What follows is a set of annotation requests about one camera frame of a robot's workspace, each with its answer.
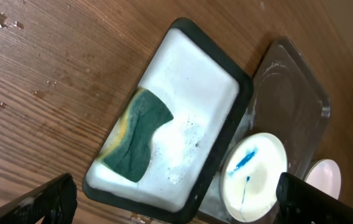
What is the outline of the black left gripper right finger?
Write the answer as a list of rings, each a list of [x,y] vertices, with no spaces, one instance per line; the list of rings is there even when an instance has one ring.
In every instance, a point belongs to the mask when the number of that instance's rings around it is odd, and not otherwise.
[[[287,172],[280,175],[276,196],[276,223],[353,224],[353,208]]]

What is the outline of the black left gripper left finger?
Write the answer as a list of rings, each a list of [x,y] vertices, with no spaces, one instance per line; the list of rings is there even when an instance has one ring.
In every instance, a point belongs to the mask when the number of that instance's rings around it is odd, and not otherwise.
[[[71,224],[77,208],[77,189],[69,173],[0,207],[0,224]]]

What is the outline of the white plate large blue smear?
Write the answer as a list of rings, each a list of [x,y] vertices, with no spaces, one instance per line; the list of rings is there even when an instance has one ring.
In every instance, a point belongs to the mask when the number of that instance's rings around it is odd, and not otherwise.
[[[342,177],[338,164],[332,159],[312,161],[304,178],[307,184],[338,200]]]

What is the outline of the white plate two blue marks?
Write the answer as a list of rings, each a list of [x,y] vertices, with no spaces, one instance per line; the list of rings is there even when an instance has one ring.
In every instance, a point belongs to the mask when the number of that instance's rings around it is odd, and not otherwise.
[[[257,133],[244,138],[221,172],[221,198],[227,212],[240,222],[265,216],[277,202],[278,180],[287,167],[285,148],[275,135]]]

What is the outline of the green yellow sponge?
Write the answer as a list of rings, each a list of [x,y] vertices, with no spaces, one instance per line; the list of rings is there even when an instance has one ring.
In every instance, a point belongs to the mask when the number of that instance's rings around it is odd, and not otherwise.
[[[136,89],[96,159],[127,180],[138,182],[150,164],[154,132],[172,120],[172,112],[159,97],[145,88]]]

